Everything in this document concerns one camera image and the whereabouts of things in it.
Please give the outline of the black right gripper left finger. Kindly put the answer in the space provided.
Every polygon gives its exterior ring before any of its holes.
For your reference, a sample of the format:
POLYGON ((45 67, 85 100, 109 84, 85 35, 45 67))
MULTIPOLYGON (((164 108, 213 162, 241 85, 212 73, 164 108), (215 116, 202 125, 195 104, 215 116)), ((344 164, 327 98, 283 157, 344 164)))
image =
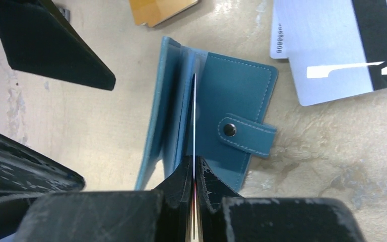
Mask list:
POLYGON ((192 157, 150 191, 64 192, 38 198, 15 241, 190 241, 192 157))

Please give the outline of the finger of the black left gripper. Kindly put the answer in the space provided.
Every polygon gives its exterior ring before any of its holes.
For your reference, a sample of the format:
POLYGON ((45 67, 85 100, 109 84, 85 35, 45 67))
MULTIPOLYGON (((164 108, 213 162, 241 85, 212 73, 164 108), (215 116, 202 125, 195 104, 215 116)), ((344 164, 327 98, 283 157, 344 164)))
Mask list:
POLYGON ((17 231, 38 197, 84 187, 75 171, 0 134, 0 239, 17 231))
POLYGON ((0 0, 0 39, 13 70, 114 89, 114 73, 52 1, 0 0))

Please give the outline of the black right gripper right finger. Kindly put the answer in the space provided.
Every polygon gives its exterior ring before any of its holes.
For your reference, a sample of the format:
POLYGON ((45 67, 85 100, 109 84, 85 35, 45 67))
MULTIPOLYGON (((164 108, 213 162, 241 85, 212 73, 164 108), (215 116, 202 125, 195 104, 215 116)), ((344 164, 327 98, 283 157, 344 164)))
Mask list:
POLYGON ((196 157, 200 241, 365 241, 333 198, 245 198, 196 157))

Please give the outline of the thin card edge-on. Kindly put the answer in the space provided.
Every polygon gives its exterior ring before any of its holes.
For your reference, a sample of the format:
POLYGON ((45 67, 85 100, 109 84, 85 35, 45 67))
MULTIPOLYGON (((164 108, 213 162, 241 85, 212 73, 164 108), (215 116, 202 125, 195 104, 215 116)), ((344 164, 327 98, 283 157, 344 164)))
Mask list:
POLYGON ((193 97, 192 97, 192 161, 193 161, 193 168, 192 168, 192 174, 193 174, 193 206, 192 206, 192 236, 193 241, 196 241, 197 237, 197 188, 196 188, 196 162, 197 162, 197 156, 196 156, 196 120, 197 120, 197 82, 198 82, 198 75, 197 73, 193 76, 193 97))

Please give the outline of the orange credit card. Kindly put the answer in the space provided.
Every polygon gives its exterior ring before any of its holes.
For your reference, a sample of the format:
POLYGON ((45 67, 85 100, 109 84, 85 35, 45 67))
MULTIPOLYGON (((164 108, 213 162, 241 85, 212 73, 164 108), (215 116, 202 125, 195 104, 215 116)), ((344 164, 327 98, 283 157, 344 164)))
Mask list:
POLYGON ((129 0, 136 25, 156 25, 196 5, 199 0, 129 0))

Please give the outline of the blue leather card holder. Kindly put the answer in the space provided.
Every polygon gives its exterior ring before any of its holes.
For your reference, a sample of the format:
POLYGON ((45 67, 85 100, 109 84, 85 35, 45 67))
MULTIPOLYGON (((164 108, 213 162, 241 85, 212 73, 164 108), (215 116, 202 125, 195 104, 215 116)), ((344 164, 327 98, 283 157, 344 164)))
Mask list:
POLYGON ((197 82, 196 155, 234 191, 253 156, 266 158, 277 129, 263 122, 275 67, 183 46, 163 37, 151 118, 136 190, 145 189, 156 163, 170 176, 192 155, 192 97, 197 82))

